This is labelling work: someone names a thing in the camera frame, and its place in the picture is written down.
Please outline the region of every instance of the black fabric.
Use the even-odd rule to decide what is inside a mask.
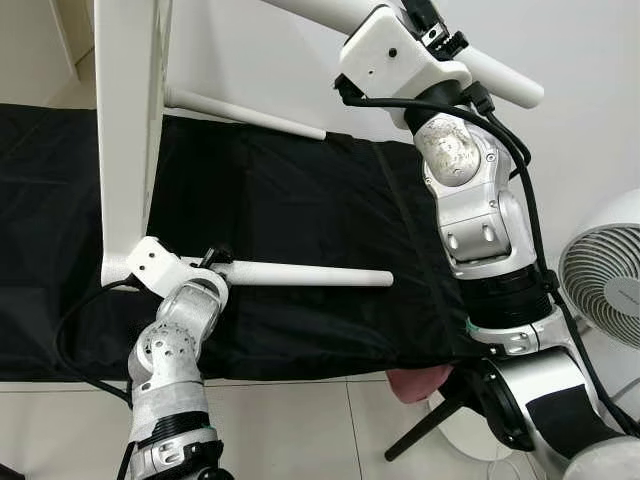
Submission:
[[[395,276],[388,289],[233,287],[203,349],[206,377],[313,379],[483,353],[464,332],[418,154],[377,146],[413,235],[371,142],[165,117],[148,233],[170,249]],[[0,379],[65,378],[52,332],[98,285],[101,248],[95,112],[0,105]],[[79,366],[124,378],[158,302],[110,292],[88,306],[70,339]]]
[[[584,385],[536,398],[527,403],[531,420],[556,452],[573,458],[598,442],[621,437],[593,411]]]

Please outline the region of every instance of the white fan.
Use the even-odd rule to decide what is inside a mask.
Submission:
[[[640,189],[595,214],[564,249],[562,286],[584,319],[640,349]]]

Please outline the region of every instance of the tile floor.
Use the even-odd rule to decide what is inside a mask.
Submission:
[[[223,465],[238,480],[481,480],[488,464],[455,450],[439,432],[393,463],[382,454],[425,406],[402,405],[384,374],[316,382],[207,382]],[[84,384],[0,384],[0,463],[29,480],[113,479],[130,414]],[[493,480],[536,480],[515,453]]]

